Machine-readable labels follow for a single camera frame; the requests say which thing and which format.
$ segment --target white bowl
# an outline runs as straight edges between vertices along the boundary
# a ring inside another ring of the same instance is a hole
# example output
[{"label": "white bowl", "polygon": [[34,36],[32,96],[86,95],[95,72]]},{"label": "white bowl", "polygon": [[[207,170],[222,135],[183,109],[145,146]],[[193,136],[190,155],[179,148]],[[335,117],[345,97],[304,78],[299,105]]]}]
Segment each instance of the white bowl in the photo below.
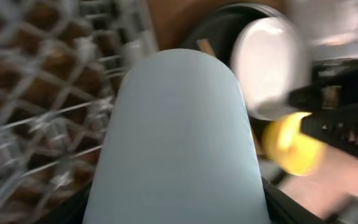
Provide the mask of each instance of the white bowl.
[{"label": "white bowl", "polygon": [[269,17],[251,22],[238,36],[231,57],[249,114],[276,120],[295,112],[287,105],[287,95],[309,84],[310,63],[289,21]]}]

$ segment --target gray cylindrical object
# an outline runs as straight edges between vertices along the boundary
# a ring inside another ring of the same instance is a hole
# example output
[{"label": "gray cylindrical object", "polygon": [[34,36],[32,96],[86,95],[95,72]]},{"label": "gray cylindrical object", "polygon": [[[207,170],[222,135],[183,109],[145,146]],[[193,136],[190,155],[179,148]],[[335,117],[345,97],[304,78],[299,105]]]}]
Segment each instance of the gray cylindrical object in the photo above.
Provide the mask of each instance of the gray cylindrical object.
[{"label": "gray cylindrical object", "polygon": [[153,55],[114,110],[84,223],[270,223],[244,100],[219,60]]}]

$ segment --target metal wire rack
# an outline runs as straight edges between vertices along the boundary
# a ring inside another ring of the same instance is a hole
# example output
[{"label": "metal wire rack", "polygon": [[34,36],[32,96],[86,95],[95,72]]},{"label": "metal wire rack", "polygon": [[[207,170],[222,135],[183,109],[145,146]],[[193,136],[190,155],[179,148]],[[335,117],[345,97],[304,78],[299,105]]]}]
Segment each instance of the metal wire rack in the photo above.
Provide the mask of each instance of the metal wire rack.
[{"label": "metal wire rack", "polygon": [[119,10],[0,0],[0,223],[32,223],[92,179],[127,70]]}]

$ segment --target brown surface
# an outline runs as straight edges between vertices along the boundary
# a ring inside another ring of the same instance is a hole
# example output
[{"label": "brown surface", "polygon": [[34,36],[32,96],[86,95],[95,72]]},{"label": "brown surface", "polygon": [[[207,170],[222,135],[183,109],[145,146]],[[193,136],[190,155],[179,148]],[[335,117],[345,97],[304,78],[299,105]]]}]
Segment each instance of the brown surface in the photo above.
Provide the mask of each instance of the brown surface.
[{"label": "brown surface", "polygon": [[291,177],[280,188],[318,217],[326,218],[349,194],[358,197],[358,159],[329,147],[316,172]]},{"label": "brown surface", "polygon": [[[147,0],[160,50],[175,48],[192,28],[219,7],[235,0]],[[253,0],[284,12],[284,0]]]}]

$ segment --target yellow object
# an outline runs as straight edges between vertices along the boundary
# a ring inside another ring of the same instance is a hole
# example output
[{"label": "yellow object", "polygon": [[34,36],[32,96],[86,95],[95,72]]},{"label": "yellow object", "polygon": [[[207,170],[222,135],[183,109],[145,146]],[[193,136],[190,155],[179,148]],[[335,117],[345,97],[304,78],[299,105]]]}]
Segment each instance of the yellow object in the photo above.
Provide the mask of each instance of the yellow object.
[{"label": "yellow object", "polygon": [[324,144],[300,132],[301,119],[309,114],[299,112],[282,117],[264,132],[265,154],[289,174],[307,175],[322,158]]}]

